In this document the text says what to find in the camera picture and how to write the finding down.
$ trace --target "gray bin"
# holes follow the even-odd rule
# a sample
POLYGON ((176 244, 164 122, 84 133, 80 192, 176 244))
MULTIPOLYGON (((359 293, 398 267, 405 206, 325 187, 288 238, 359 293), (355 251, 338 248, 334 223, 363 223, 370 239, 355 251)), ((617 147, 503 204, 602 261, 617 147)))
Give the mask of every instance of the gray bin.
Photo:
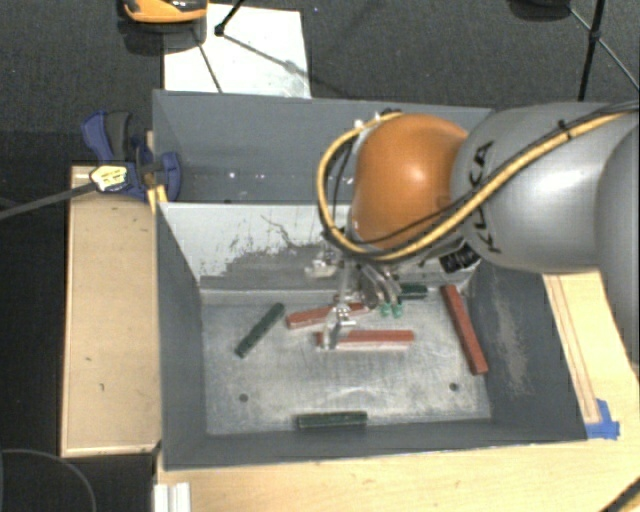
MULTIPOLYGON (((178 151, 185 172, 181 202, 161 205, 157 216, 168 469, 586 438, 535 274, 482 263, 466 286, 490 368, 484 377, 468 372, 436 289, 407 304, 402 321, 417 340, 404 353, 326 353, 313 347, 310 330, 293 334, 280 323, 246 359, 234 356, 242 335, 274 302, 291 311, 331 300, 337 283, 310 281, 303 271, 320 240, 315 165, 355 118, 389 107, 437 113, 467 129, 489 113, 155 93, 156 151, 178 151), (345 409, 367 410, 368 426, 295 428, 298 414, 345 409)), ((343 194, 350 194, 346 182, 343 194)), ((361 322, 382 325, 375 312, 361 322)))

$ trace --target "black cable on floor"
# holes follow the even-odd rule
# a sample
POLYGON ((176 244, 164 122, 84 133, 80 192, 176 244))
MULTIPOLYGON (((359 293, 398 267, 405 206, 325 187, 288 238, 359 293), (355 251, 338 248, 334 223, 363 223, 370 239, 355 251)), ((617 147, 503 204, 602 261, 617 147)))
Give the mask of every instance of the black cable on floor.
POLYGON ((209 62, 209 58, 207 57, 207 54, 204 51, 202 43, 198 39, 198 36, 196 35, 195 30, 191 29, 191 34, 193 35, 193 40, 198 45, 198 49, 200 50, 200 54, 202 55, 202 58, 204 59, 204 63, 207 65, 207 69, 209 70, 209 74, 211 75, 211 79, 213 80, 213 83, 216 86, 216 89, 218 90, 219 93, 222 93, 222 87, 220 87, 220 82, 218 82, 218 79, 216 78, 216 74, 213 72, 213 68, 211 67, 211 63, 209 62))
MULTIPOLYGON (((571 13, 571 15, 577 19, 580 24, 587 29, 587 31, 591 30, 591 27, 589 26, 589 24, 585 21, 585 19, 580 16, 580 14, 578 14, 578 12, 575 9, 571 9, 569 8, 569 12, 571 13)), ((622 63, 622 61, 620 60, 620 58, 616 55, 616 53, 611 49, 611 47, 605 42, 604 39, 600 38, 598 39, 598 44, 602 47, 602 49, 607 52, 607 54, 609 55, 609 57, 611 57, 613 59, 613 61, 618 65, 618 67, 620 68, 620 71, 622 71, 624 73, 624 75, 629 79, 629 81, 631 82, 631 84, 640 92, 640 85, 638 84, 638 82, 636 81, 635 78, 633 78, 633 75, 631 74, 631 72, 627 69, 627 67, 622 63)))
MULTIPOLYGON (((89 483, 89 480, 87 480, 87 477, 84 476, 82 474, 82 472, 73 464, 71 464, 70 462, 62 459, 61 457, 58 457, 57 455, 52 455, 50 453, 46 453, 46 452, 41 452, 38 450, 30 450, 30 449, 26 449, 26 448, 15 448, 15 449, 10 449, 10 450, 2 450, 0 452, 0 461, 2 459, 1 455, 30 455, 32 457, 41 457, 44 459, 48 459, 51 460, 57 464, 61 464, 63 467, 67 468, 69 471, 71 471, 74 475, 76 475, 80 481, 82 482, 82 484, 84 485, 85 489, 87 490, 87 494, 89 495, 89 499, 91 500, 91 510, 92 512, 97 512, 98 511, 98 504, 96 501, 96 495, 93 492, 93 487, 91 487, 91 484, 89 483)), ((0 462, 0 478, 2 478, 2 464, 0 462)), ((0 511, 2 510, 2 484, 0 483, 0 511)))
POLYGON ((42 208, 43 206, 49 206, 61 201, 67 201, 74 197, 81 196, 95 190, 96 186, 93 182, 91 182, 87 183, 86 185, 72 188, 71 190, 65 190, 64 192, 59 192, 58 194, 53 194, 51 196, 43 197, 42 199, 36 199, 35 201, 30 201, 25 204, 14 206, 13 208, 8 208, 6 210, 0 211, 0 221, 8 219, 9 217, 13 217, 14 215, 20 215, 21 213, 27 213, 32 210, 37 210, 38 208, 42 208))
POLYGON ((640 478, 627 487, 607 508, 605 512, 631 512, 633 500, 640 496, 640 478))

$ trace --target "dark green bar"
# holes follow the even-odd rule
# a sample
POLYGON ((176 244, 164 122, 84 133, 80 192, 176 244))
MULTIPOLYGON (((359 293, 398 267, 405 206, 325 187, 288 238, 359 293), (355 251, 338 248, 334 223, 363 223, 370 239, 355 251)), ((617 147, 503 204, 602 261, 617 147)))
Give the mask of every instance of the dark green bar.
POLYGON ((403 300, 420 300, 427 296, 427 287, 422 283, 401 283, 400 298, 403 300))
POLYGON ((253 326, 251 332, 247 334, 238 344, 234 352, 238 357, 245 358, 249 351, 255 347, 265 334, 284 316, 284 304, 277 302, 260 321, 253 326))
POLYGON ((364 427, 367 424, 366 411, 326 412, 301 414, 296 417, 300 430, 336 427, 364 427))

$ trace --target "black floor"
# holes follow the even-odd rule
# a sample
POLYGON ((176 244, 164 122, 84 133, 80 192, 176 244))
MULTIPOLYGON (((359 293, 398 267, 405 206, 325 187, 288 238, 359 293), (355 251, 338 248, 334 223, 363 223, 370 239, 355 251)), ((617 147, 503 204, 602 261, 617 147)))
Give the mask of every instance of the black floor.
MULTIPOLYGON (((572 3, 588 21, 594 4, 572 3)), ((572 17, 523 20, 505 0, 247 5, 302 11, 316 97, 502 109, 569 101, 578 93, 587 37, 572 17)), ((161 86, 159 39, 119 29, 119 23, 116 0, 0 3, 0 198, 28 201, 64 189, 72 162, 91 159, 79 125, 98 108, 129 110, 151 128, 150 92, 161 86)), ((638 27, 639 2, 607 3, 604 38, 636 79, 638 27)), ((587 100, 634 98, 628 80, 597 51, 587 100)), ((0 223, 5 449, 57 451, 65 215, 65 207, 56 206, 0 223)), ((80 480, 68 468, 24 454, 5 459, 4 510, 90 510, 80 480)), ((149 509, 149 457, 109 457, 78 467, 91 482, 99 510, 149 509)))

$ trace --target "wooden board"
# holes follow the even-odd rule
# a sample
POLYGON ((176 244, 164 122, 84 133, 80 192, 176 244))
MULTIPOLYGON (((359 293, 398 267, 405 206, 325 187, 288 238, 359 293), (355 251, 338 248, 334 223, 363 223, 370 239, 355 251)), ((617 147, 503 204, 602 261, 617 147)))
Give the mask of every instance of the wooden board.
MULTIPOLYGON (((73 186, 91 168, 72 170, 73 186)), ((91 193, 69 211, 60 452, 151 451, 160 439, 148 205, 91 193)))
POLYGON ((593 386, 591 386, 589 372, 582 356, 576 325, 571 316, 570 305, 563 286, 563 279, 559 276, 544 276, 544 282, 551 301, 556 325, 560 332, 562 348, 567 358, 582 417, 587 424, 598 423, 602 418, 596 404, 596 396, 593 392, 593 386))

